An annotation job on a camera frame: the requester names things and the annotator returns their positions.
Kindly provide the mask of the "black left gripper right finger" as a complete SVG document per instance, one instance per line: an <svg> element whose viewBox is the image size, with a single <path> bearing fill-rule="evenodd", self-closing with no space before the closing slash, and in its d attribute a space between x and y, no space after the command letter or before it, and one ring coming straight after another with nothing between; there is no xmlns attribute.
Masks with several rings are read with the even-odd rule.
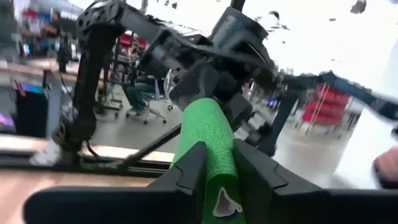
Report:
<svg viewBox="0 0 398 224"><path fill-rule="evenodd" d="M247 223L397 224L395 190L323 189L240 139L233 155Z"/></svg>

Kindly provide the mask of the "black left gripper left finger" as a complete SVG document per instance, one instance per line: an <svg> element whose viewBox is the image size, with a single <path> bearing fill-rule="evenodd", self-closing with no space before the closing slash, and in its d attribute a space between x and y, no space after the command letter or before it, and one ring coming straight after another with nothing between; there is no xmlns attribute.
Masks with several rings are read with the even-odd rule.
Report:
<svg viewBox="0 0 398 224"><path fill-rule="evenodd" d="M51 187L24 203L27 224L200 224L207 151L197 142L146 187Z"/></svg>

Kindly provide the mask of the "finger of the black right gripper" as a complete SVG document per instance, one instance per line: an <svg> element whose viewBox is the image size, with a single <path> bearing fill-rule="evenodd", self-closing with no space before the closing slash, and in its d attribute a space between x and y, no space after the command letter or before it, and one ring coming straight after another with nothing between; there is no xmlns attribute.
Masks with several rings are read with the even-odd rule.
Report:
<svg viewBox="0 0 398 224"><path fill-rule="evenodd" d="M220 74L210 62L194 65L169 93L170 99L183 111L190 103L214 95Z"/></svg>
<svg viewBox="0 0 398 224"><path fill-rule="evenodd" d="M231 129L236 131L249 118L252 106L241 93L236 93L223 105L223 112Z"/></svg>

